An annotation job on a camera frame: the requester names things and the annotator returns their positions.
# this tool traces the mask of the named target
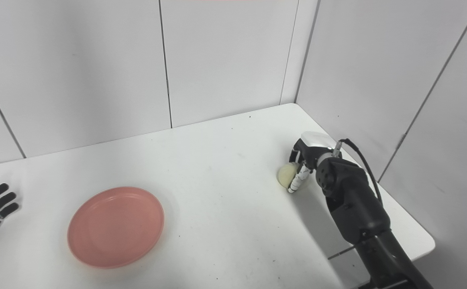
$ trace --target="black robotic arm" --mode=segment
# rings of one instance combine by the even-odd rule
[[[371,189],[366,172],[356,163],[342,159],[341,142],[333,149],[311,146],[310,140],[302,138],[290,157],[290,162],[299,167],[288,191],[295,192],[306,174],[316,171],[316,181],[336,226],[343,238],[354,245],[371,275],[370,282],[360,289],[433,289],[396,240],[389,215]]]

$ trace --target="yellow ball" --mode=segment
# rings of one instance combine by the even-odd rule
[[[292,179],[298,172],[298,165],[297,163],[286,163],[283,165],[277,174],[278,183],[283,186],[284,188],[288,188]]]

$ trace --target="pink plate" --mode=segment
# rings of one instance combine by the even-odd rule
[[[154,247],[164,226],[157,198],[134,187],[106,190],[74,214],[67,241],[83,263],[103,269],[133,263]]]

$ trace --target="table surface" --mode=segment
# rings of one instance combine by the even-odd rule
[[[0,288],[317,288],[367,280],[309,178],[295,194],[276,180],[303,131],[325,133],[285,104],[160,132],[0,164],[22,207],[0,227]],[[345,152],[346,159],[351,159]],[[93,195],[150,191],[165,225],[141,260],[118,269],[77,261],[66,233]],[[380,188],[396,238],[412,258],[433,238]]]

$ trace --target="panel seam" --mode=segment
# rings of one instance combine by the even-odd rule
[[[419,106],[419,109],[417,110],[417,112],[415,113],[415,116],[413,117],[412,119],[412,122],[410,123],[410,125],[408,126],[408,128],[406,129],[406,132],[404,133],[404,135],[402,136],[402,139],[401,141],[399,142],[399,145],[397,146],[397,148],[394,150],[391,158],[389,159],[389,162],[387,163],[387,165],[385,166],[385,168],[383,169],[383,172],[381,173],[380,175],[380,178],[378,179],[378,183],[381,181],[381,179],[383,178],[385,172],[387,172],[387,169],[389,168],[392,160],[394,159],[394,157],[396,156],[396,153],[397,151],[399,150],[399,148],[401,148],[402,146],[402,143],[404,142],[404,139],[408,136],[408,132],[410,132],[410,129],[412,128],[412,126],[414,125],[415,121],[417,120],[417,117],[419,116],[419,113],[421,112],[421,110],[424,108],[424,105],[426,104],[426,101],[428,101],[432,91],[435,89],[435,86],[437,86],[437,83],[439,81],[439,79],[441,78],[442,74],[444,73],[444,71],[446,70],[446,67],[448,66],[449,62],[451,61],[451,58],[453,57],[455,51],[457,51],[457,48],[459,47],[459,44],[461,42],[461,40],[463,39],[463,37],[465,36],[465,33],[467,32],[467,24],[465,26],[465,28],[463,29],[459,39],[457,40],[457,43],[455,44],[455,46],[453,47],[451,53],[449,53],[449,56],[448,58],[446,59],[446,62],[444,62],[444,65],[442,66],[439,74],[437,75],[437,78],[435,78],[435,81],[433,81],[433,84],[430,88],[430,90],[428,91],[428,93],[426,94],[426,97],[424,98],[424,100],[422,101],[422,104]]]
[[[21,153],[21,156],[23,157],[23,159],[26,159],[26,155],[24,154],[24,151],[22,150],[22,147],[21,147],[21,145],[19,144],[19,141],[17,141],[17,138],[15,137],[14,132],[13,132],[12,129],[10,128],[10,125],[9,125],[9,123],[8,123],[8,121],[7,121],[6,117],[5,117],[5,115],[3,114],[3,111],[1,110],[1,108],[0,108],[0,117],[2,118],[2,120],[3,120],[4,124],[5,124],[5,126],[7,127],[7,130],[8,130],[8,132],[9,132],[10,136],[12,137],[12,139],[13,139],[15,145],[17,146],[17,149],[18,149],[19,152]]]
[[[301,81],[303,80],[303,73],[305,72],[306,60],[308,59],[308,52],[310,50],[310,43],[312,42],[312,36],[314,35],[314,30],[316,28],[317,15],[319,13],[319,6],[321,5],[321,0],[317,1],[316,14],[314,15],[314,21],[312,21],[312,28],[310,28],[310,35],[308,36],[308,43],[306,44],[305,57],[303,57],[303,65],[301,66],[301,73],[298,81],[298,89],[296,89],[296,96],[294,97],[294,103],[298,101],[299,89],[301,88]]]
[[[292,34],[290,35],[289,53],[287,53],[287,63],[285,64],[285,73],[283,73],[283,83],[281,84],[281,93],[279,94],[278,104],[281,104],[281,98],[283,97],[283,88],[285,87],[285,78],[287,77],[287,68],[289,67],[290,50],[292,49],[292,40],[294,39],[294,29],[296,28],[296,19],[298,17],[299,1],[300,0],[298,0],[298,3],[296,5],[296,13],[294,14],[294,25],[292,26]]]
[[[158,0],[158,11],[160,13],[160,31],[162,33],[162,50],[164,54],[164,69],[165,69],[165,87],[167,88],[167,104],[169,105],[169,123],[173,128],[173,115],[171,113],[171,97],[169,96],[169,77],[167,76],[167,57],[165,55],[165,38],[164,38],[164,23],[162,21],[162,4]]]

